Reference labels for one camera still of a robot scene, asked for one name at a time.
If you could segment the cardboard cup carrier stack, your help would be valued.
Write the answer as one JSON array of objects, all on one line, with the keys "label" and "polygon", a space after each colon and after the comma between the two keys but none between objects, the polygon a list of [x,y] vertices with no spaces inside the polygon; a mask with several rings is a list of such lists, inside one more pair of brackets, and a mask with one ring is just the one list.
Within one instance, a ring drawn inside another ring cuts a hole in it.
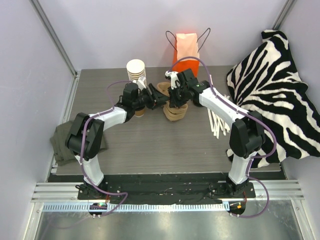
[{"label": "cardboard cup carrier stack", "polygon": [[[169,82],[159,82],[156,85],[156,88],[159,92],[169,97],[170,94],[168,92],[168,88],[170,86],[171,84]],[[188,110],[187,103],[181,107],[170,107],[170,102],[166,101],[166,104],[163,106],[163,113],[165,117],[171,122],[176,122],[183,119],[186,115],[187,110]]]}]

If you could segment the orange paper bag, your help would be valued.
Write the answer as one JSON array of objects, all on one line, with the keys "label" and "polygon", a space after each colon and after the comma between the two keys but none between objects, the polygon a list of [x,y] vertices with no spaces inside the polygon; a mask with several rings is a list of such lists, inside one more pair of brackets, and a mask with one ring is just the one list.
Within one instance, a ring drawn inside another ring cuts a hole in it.
[{"label": "orange paper bag", "polygon": [[166,39],[173,47],[172,71],[183,72],[191,69],[197,77],[199,71],[200,49],[211,33],[208,27],[200,36],[196,33],[176,33],[167,30]]}]

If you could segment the brown paper coffee cup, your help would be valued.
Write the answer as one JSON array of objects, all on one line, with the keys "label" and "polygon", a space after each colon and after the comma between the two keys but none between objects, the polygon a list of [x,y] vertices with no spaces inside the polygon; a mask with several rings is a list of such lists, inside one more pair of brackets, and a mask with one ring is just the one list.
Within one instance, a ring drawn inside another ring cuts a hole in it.
[{"label": "brown paper coffee cup", "polygon": [[136,110],[136,111],[135,111],[135,116],[136,116],[136,117],[142,117],[142,116],[145,114],[145,112],[146,112],[146,109],[145,109],[145,108],[140,109],[140,110]]}]

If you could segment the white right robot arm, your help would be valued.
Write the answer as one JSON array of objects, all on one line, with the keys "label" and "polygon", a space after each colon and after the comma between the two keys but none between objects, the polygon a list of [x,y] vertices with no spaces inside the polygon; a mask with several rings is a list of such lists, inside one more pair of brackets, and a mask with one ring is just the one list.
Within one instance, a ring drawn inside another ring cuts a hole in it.
[{"label": "white right robot arm", "polygon": [[249,182],[249,162],[266,140],[264,128],[259,124],[261,115],[236,106],[212,87],[209,80],[198,81],[191,69],[166,71],[165,78],[170,81],[168,93],[172,108],[191,100],[215,113],[230,127],[229,147],[233,159],[225,190],[230,197],[238,197]]}]

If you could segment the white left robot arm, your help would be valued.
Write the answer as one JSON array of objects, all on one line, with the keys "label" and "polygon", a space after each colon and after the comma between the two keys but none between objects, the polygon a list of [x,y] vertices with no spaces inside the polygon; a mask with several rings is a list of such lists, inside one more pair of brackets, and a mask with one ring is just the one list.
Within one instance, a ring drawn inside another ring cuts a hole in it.
[{"label": "white left robot arm", "polygon": [[168,95],[158,91],[151,83],[140,89],[141,84],[127,82],[118,102],[108,110],[90,115],[78,113],[65,139],[65,146],[80,164],[84,184],[90,186],[89,194],[97,200],[107,192],[98,160],[104,131],[128,122],[138,110],[145,107],[154,110],[170,100]]}]

